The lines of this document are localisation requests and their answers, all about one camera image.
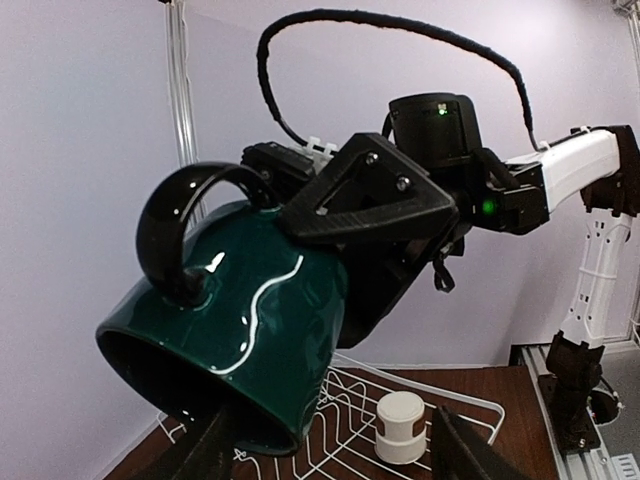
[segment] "screw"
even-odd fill
[[[369,152],[367,153],[367,158],[365,158],[364,163],[366,163],[368,166],[371,166],[378,161],[378,158],[379,157],[376,152]]]
[[[402,176],[398,177],[398,181],[396,182],[396,188],[399,192],[406,192],[411,187],[411,180],[407,177]]]

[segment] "brown table surface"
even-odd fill
[[[358,371],[358,375],[367,377],[366,372]],[[483,369],[460,369],[460,370],[396,370],[393,373],[405,378],[416,380],[421,383],[445,388],[459,393],[476,396],[485,400],[497,402],[506,411],[506,418],[495,440],[495,450],[520,472],[528,475],[533,480],[554,480],[557,479],[557,472],[553,459],[553,453],[549,444],[549,436],[546,431],[540,406],[538,404],[531,377],[526,367],[491,367]],[[477,407],[470,407],[459,402],[443,400],[442,397],[429,398],[427,394],[422,394],[427,401],[445,404],[456,413],[468,415],[479,420],[495,424],[497,415]],[[332,423],[332,418],[327,415],[328,423]],[[485,436],[485,430],[479,433]],[[319,443],[321,434],[314,430],[310,435],[313,444]],[[134,449],[123,462],[107,477],[106,480],[127,480],[133,473],[140,471],[152,460],[157,458],[170,446],[164,433],[158,429],[153,432],[147,440]],[[354,448],[363,451],[367,455],[375,455],[372,446],[366,441],[361,444],[354,442]],[[424,457],[424,462],[429,464],[428,453]],[[262,478],[275,478],[273,471],[273,460],[267,458],[258,459],[262,467]],[[394,475],[380,472],[371,464],[349,452],[341,453],[341,460],[375,480],[386,478],[397,478]],[[415,466],[400,467],[397,469],[406,476],[415,480],[431,479],[429,472],[418,469]],[[360,478],[349,471],[348,468],[339,464],[330,465],[327,463],[325,471],[338,480],[348,480]],[[280,471],[281,480],[289,478],[287,468]],[[255,476],[255,466],[250,462],[237,465],[234,468],[234,480],[253,480]],[[322,474],[313,474],[309,477],[326,478]]]

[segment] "mug rim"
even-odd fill
[[[171,358],[177,359],[179,361],[186,361],[187,364],[192,367],[192,368],[196,368],[197,370],[207,374],[214,382],[220,382],[225,386],[232,386],[232,388],[236,391],[239,391],[242,396],[243,399],[251,406],[253,407],[256,411],[258,411],[260,414],[265,415],[276,427],[280,428],[283,432],[286,433],[287,438],[289,439],[289,441],[291,442],[290,444],[290,448],[287,448],[286,450],[280,450],[280,449],[271,449],[271,448],[259,448],[259,445],[254,445],[252,443],[249,442],[239,442],[240,444],[243,445],[242,448],[246,448],[249,451],[254,451],[258,454],[265,454],[264,451],[268,451],[268,455],[272,456],[272,457],[287,457],[290,456],[291,454],[297,452],[300,449],[301,446],[301,442],[298,440],[298,438],[296,437],[296,435],[294,434],[294,432],[291,431],[291,429],[286,425],[286,423],[284,421],[282,421],[281,419],[279,419],[277,417],[277,415],[275,413],[273,413],[272,411],[270,411],[269,409],[263,407],[262,405],[259,405],[253,398],[251,398],[250,395],[247,394],[247,392],[244,390],[244,388],[242,388],[241,385],[236,385],[235,383],[230,383],[227,382],[226,380],[224,380],[224,376],[221,375],[217,375],[215,372],[212,372],[210,370],[208,370],[207,368],[204,368],[201,363],[194,358],[192,355],[190,355],[187,352],[184,353],[178,353],[175,350],[173,350],[172,348],[168,348],[165,345],[161,345],[159,342],[157,341],[152,341],[149,338],[145,338],[144,336],[142,336],[142,334],[134,331],[134,330],[129,330],[127,328],[122,328],[122,327],[117,327],[117,326],[110,326],[110,325],[100,325],[96,331],[96,341],[98,343],[98,348],[100,349],[100,352],[102,353],[103,357],[105,357],[105,359],[107,360],[107,362],[109,363],[109,365],[111,365],[111,360],[110,357],[105,355],[105,352],[102,348],[102,343],[100,341],[100,337],[105,334],[105,333],[116,333],[118,335],[124,335],[127,336],[129,338],[134,338],[137,341],[143,342],[155,349],[158,349],[159,351],[168,354]],[[136,390],[136,392],[138,394],[140,394],[140,392],[138,392],[138,389],[135,388],[134,385],[132,385],[131,383],[127,382],[132,388],[134,388],[134,390]],[[172,415],[174,417],[179,417],[179,415],[174,415],[173,413],[167,413],[165,412],[162,408],[160,408],[158,405],[155,404],[155,402],[152,402],[151,400],[149,400],[145,395],[142,395],[142,397],[149,402],[150,404],[152,404],[155,408],[157,408],[158,410],[162,411],[163,413],[167,414],[167,415]]]

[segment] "white wall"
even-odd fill
[[[90,480],[155,415],[94,332],[139,278],[138,215],[177,167],[164,11],[0,6],[0,479]]]
[[[638,122],[638,81],[626,21],[604,0],[187,0],[191,78],[200,157],[238,160],[252,143],[288,144],[263,104],[255,50],[263,28],[303,8],[352,7],[404,15],[484,43],[520,67],[539,140],[584,124]],[[378,131],[393,98],[452,91],[475,102],[486,146],[503,157],[530,151],[515,89],[482,59],[415,35],[316,23],[282,32],[270,72],[286,120],[303,136],[344,143]],[[226,200],[228,192],[210,199]],[[448,266],[450,295],[425,269],[403,301],[352,354],[382,364],[493,364],[509,345],[549,341],[568,308],[583,238],[572,198],[526,238],[473,231]],[[640,232],[625,253],[609,333],[626,330]]]
[[[285,141],[262,105],[254,52],[264,26],[305,5],[393,11],[491,45],[521,66],[540,138],[583,123],[638,125],[626,26],[605,1],[211,3],[216,18],[189,22],[203,159],[237,160],[251,143]],[[93,334],[140,275],[138,214],[176,167],[163,9],[153,1],[5,1],[0,32],[0,478],[87,480],[155,413],[102,360]],[[504,74],[447,46],[314,25],[273,47],[276,93],[305,135],[344,142],[377,130],[394,97],[451,90],[474,99],[485,143],[500,155],[529,148]],[[465,258],[450,262],[457,290],[434,292],[426,272],[355,354],[493,363],[512,341],[548,339],[573,289],[580,212],[572,201],[524,239],[472,233]],[[628,253],[616,321],[628,310],[637,264]]]

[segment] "black mug handle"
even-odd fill
[[[189,217],[204,194],[221,181],[240,188],[256,208],[279,205],[274,192],[255,170],[234,163],[198,163],[167,177],[147,201],[138,222],[136,251],[142,271],[165,297],[183,307],[204,301],[204,272],[187,270],[182,265]]]

